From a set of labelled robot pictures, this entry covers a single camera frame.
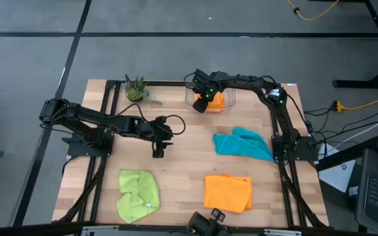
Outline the small potted succulent plant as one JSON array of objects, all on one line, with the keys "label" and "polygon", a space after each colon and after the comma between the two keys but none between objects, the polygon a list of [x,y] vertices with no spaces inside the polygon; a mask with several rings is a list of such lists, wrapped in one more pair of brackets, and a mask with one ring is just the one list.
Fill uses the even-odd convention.
[{"label": "small potted succulent plant", "polygon": [[150,91],[146,88],[148,82],[145,81],[144,76],[139,77],[138,75],[135,79],[131,78],[125,74],[125,95],[128,100],[132,102],[146,102],[149,104],[162,105],[163,103],[159,100],[154,100],[150,98]]}]

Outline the black rail with silver brackets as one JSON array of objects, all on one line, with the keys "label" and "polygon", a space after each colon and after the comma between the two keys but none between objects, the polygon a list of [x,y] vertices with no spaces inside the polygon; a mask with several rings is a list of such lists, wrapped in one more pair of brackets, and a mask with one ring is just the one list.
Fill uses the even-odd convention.
[{"label": "black rail with silver brackets", "polygon": [[30,226],[0,227],[0,236],[65,236],[73,234],[90,234],[96,231],[137,231],[137,232],[168,232],[198,236],[234,236],[235,234],[252,234],[258,236],[378,236],[374,233],[341,231],[313,227],[289,228],[251,228],[227,227],[220,233],[203,233],[200,229],[190,226],[132,226],[132,225],[97,225],[93,222],[51,223]]}]

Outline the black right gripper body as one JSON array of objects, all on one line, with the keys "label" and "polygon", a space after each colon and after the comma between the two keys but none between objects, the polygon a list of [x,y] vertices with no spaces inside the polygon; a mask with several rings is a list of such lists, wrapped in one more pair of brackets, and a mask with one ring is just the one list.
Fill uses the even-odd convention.
[{"label": "black right gripper body", "polygon": [[199,113],[203,113],[209,103],[214,100],[215,95],[220,92],[220,87],[214,82],[208,74],[200,69],[196,69],[194,73],[193,92],[199,95],[192,107]]}]

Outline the clear plastic bin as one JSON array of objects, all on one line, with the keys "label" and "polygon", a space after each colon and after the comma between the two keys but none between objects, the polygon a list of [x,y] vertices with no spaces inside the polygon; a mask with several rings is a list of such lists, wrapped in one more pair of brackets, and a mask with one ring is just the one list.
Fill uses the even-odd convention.
[{"label": "clear plastic bin", "polygon": [[[184,86],[186,88],[186,95],[185,95],[185,103],[186,103],[186,108],[190,111],[193,111],[193,112],[198,112],[196,111],[193,107],[192,107],[192,104],[195,102],[195,98],[194,98],[194,95],[196,93],[193,92],[192,88],[193,88],[193,82],[192,81],[188,81],[187,78],[188,77],[191,77],[193,78],[194,77],[194,74],[191,73],[191,74],[188,74],[185,78],[184,78]],[[226,104],[226,107],[225,109],[222,111],[222,112],[205,112],[205,113],[228,113],[229,110],[231,109],[232,106],[234,106],[236,104],[236,91],[234,88],[228,88],[228,89],[225,89],[223,90],[222,92],[220,92],[224,95],[224,99],[225,99],[225,104]]]}]

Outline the teal microfiber towel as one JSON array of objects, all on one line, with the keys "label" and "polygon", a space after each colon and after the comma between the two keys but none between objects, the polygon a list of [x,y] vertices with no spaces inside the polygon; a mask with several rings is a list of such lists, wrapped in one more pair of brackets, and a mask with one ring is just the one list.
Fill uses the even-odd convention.
[{"label": "teal microfiber towel", "polygon": [[214,134],[215,153],[274,161],[273,154],[264,138],[256,132],[234,127],[231,134]]}]

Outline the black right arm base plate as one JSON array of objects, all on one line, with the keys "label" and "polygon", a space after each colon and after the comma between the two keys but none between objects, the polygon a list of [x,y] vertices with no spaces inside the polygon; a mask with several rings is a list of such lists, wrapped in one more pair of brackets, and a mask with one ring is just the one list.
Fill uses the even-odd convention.
[{"label": "black right arm base plate", "polygon": [[300,136],[295,142],[273,136],[271,141],[273,157],[277,161],[315,161],[318,158],[316,142],[311,136]]}]

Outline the black clamp-like device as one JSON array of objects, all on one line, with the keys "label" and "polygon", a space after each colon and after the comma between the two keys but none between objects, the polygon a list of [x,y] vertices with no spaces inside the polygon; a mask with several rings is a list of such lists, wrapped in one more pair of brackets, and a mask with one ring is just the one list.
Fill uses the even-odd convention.
[{"label": "black clamp-like device", "polygon": [[228,228],[220,224],[226,215],[217,208],[211,211],[211,215],[213,218],[207,219],[199,212],[195,212],[188,222],[188,226],[199,236],[232,236]]}]

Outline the lime green microfiber towel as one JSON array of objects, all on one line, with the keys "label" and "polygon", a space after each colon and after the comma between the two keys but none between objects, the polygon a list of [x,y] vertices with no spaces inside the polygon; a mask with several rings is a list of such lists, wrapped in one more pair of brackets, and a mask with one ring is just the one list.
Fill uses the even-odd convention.
[{"label": "lime green microfiber towel", "polygon": [[116,201],[116,208],[126,223],[131,224],[159,210],[159,188],[150,172],[123,169],[118,185],[121,197]]}]

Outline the black metal table frame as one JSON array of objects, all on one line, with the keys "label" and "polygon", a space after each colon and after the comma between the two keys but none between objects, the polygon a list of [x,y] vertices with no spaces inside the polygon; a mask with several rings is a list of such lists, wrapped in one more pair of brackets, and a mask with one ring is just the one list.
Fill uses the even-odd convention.
[{"label": "black metal table frame", "polygon": [[119,173],[123,169],[137,169],[154,176],[160,195],[159,210],[141,219],[143,226],[184,226],[195,212],[208,216],[210,210],[203,207],[204,179],[212,174],[252,177],[252,209],[227,214],[224,221],[227,226],[287,226],[278,166],[248,157],[217,155],[213,145],[214,134],[229,133],[234,127],[257,132],[267,142],[271,140],[275,123],[255,93],[236,90],[236,104],[228,113],[200,114],[186,108],[186,89],[180,82],[150,82],[151,96],[163,104],[141,104],[138,108],[131,105],[123,92],[107,93],[105,86],[104,80],[90,80],[82,105],[96,110],[106,106],[107,110],[123,111],[127,115],[143,114],[149,120],[166,115],[176,136],[161,159],[152,157],[150,143],[116,136],[102,184],[87,201],[85,219],[94,218],[100,224],[121,224],[116,208],[121,196]]}]

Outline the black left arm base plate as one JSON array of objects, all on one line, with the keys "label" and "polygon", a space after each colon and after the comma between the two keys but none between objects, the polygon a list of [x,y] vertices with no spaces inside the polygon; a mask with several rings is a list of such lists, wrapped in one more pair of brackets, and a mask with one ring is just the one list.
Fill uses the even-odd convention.
[{"label": "black left arm base plate", "polygon": [[95,147],[77,134],[74,134],[71,138],[63,137],[62,141],[69,145],[68,155],[107,157],[112,152],[114,138],[112,136],[104,137],[100,147]]}]

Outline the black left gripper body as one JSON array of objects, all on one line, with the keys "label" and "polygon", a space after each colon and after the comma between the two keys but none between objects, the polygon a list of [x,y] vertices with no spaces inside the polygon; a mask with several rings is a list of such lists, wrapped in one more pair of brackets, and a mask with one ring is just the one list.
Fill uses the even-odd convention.
[{"label": "black left gripper body", "polygon": [[143,137],[152,143],[153,158],[163,158],[167,146],[173,145],[173,133],[170,126],[165,124],[166,121],[166,116],[159,116],[142,124]]}]

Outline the orange microfiber towel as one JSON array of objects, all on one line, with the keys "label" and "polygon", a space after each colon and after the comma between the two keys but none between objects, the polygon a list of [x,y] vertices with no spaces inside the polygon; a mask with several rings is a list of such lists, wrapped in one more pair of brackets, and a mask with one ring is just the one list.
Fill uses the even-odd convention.
[{"label": "orange microfiber towel", "polygon": [[216,93],[211,102],[203,101],[199,94],[195,94],[194,98],[195,102],[192,107],[200,113],[222,112],[226,107],[224,95],[220,92]]},{"label": "orange microfiber towel", "polygon": [[252,209],[253,181],[250,176],[208,175],[204,187],[204,208],[235,214]]}]

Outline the white box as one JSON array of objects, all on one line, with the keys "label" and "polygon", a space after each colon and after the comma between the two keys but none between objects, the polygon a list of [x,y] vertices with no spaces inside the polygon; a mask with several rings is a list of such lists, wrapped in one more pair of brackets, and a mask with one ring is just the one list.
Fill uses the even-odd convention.
[{"label": "white box", "polygon": [[319,179],[335,189],[346,193],[356,161],[348,161],[336,167],[319,171]]}]

